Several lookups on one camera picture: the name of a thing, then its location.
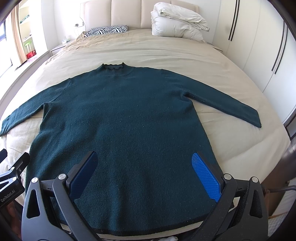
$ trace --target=red box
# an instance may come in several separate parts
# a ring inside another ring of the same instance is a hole
[[[32,52],[27,54],[27,59],[32,58],[34,55],[36,55],[36,51],[33,50]]]

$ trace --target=wall outlet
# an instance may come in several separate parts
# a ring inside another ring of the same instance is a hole
[[[83,27],[84,26],[84,23],[83,23],[83,21],[79,21],[79,22],[77,22],[75,25],[74,25],[74,27],[75,28],[80,28],[80,27]]]

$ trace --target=upholstered headboard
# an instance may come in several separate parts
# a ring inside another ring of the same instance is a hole
[[[179,0],[91,0],[81,3],[80,17],[86,30],[128,25],[129,29],[151,28],[154,4],[166,2],[199,12],[199,7]]]

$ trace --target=dark green sweater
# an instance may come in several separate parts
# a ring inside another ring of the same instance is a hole
[[[4,120],[0,135],[44,109],[26,188],[33,177],[53,179],[96,151],[99,165],[75,201],[81,213],[100,233],[149,234],[203,220],[215,205],[192,154],[222,171],[189,98],[261,127],[256,110],[208,85],[121,64],[40,92]]]

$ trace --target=beige bed sheet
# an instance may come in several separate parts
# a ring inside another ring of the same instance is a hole
[[[224,173],[245,180],[256,176],[263,181],[288,148],[290,140],[279,117],[241,69],[210,45],[189,39],[152,36],[151,29],[77,38],[29,78],[5,110],[1,122],[26,100],[52,85],[96,69],[102,63],[122,62],[135,67],[167,69],[188,76],[258,111],[261,129],[193,101]],[[1,137],[0,149],[7,149],[8,158],[1,163],[0,172],[7,170],[21,153],[29,152],[39,132],[42,116],[43,111],[40,111]],[[23,204],[24,195],[18,201]]]

